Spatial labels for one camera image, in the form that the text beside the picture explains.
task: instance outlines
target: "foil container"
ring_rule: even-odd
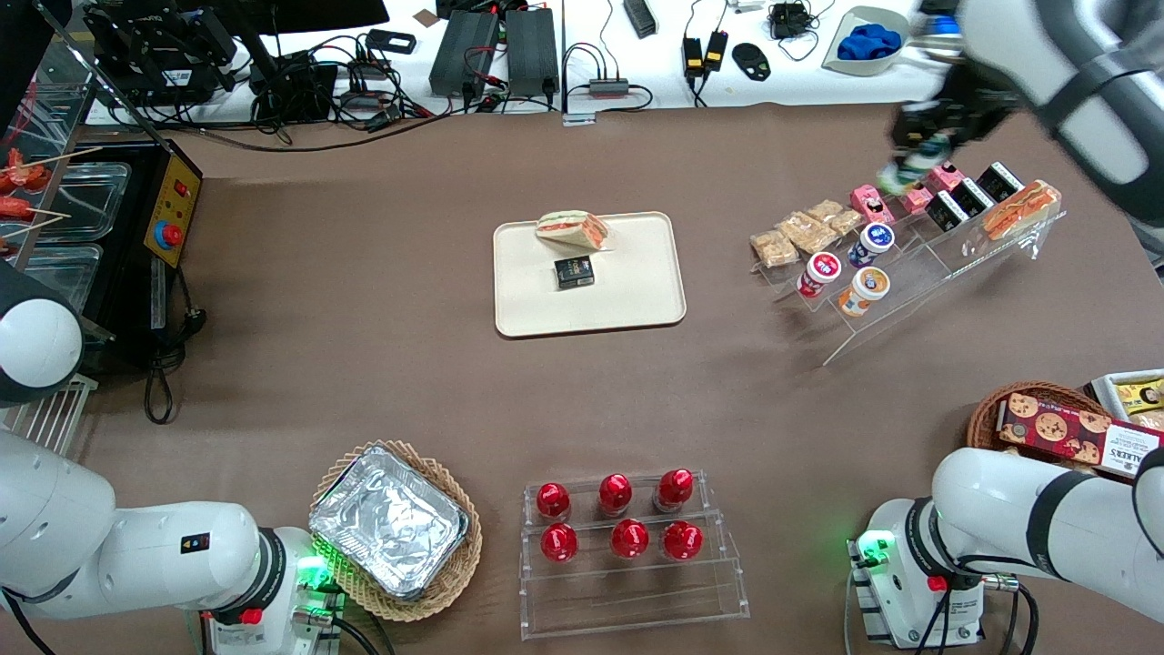
[[[414,469],[372,447],[336,479],[308,526],[390,596],[414,601],[464,541],[469,517]]]

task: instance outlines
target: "cookie box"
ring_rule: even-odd
[[[1010,394],[1000,404],[996,429],[1005,442],[1126,478],[1134,478],[1141,460],[1164,442],[1164,433],[1024,394]]]

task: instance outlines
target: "brown table surface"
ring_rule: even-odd
[[[1130,228],[1017,116],[957,161],[977,172],[1002,159],[1065,192],[1070,215],[1044,254],[947,291],[819,369],[811,351],[831,336],[797,330],[795,304],[775,304],[748,273],[747,236],[871,180],[888,155],[889,113],[656,111],[569,129],[556,115],[470,116],[313,155],[182,136],[207,175],[185,269],[210,322],[172,377],[177,422],[146,421],[141,382],[107,383],[83,426],[81,462],[121,506],[225,500],[265,526],[305,526],[338,457],[369,440],[412,442],[471,496],[485,541],[448,611],[390,626],[400,655],[842,653],[844,539],[881,503],[929,494],[984,396],[1156,368],[1164,350],[1164,290]],[[297,144],[355,136],[294,134]],[[669,214],[687,316],[663,329],[501,337],[494,228],[569,207]],[[676,465],[710,477],[752,618],[521,643],[521,487]],[[1038,653],[1164,642],[1164,626],[1094,592],[1030,586]],[[992,598],[989,639],[963,652],[996,652],[1008,608]],[[859,625],[858,653],[886,650]],[[171,608],[37,627],[61,655],[193,652]],[[34,653],[10,619],[0,643]]]

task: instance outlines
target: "beige tray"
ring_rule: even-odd
[[[494,232],[494,314],[506,337],[669,325],[687,313],[670,218],[660,212],[599,216],[609,249],[546,241],[535,221]],[[554,261],[589,254],[594,284],[558,289]]]

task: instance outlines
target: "white label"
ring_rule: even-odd
[[[1103,457],[1099,468],[1131,478],[1140,470],[1144,456],[1159,446],[1159,440],[1154,435],[1129,430],[1123,426],[1112,426],[1107,429],[1107,441],[1103,442]]]
[[[186,86],[190,78],[194,76],[192,70],[164,70],[162,77],[165,78],[166,86]]]

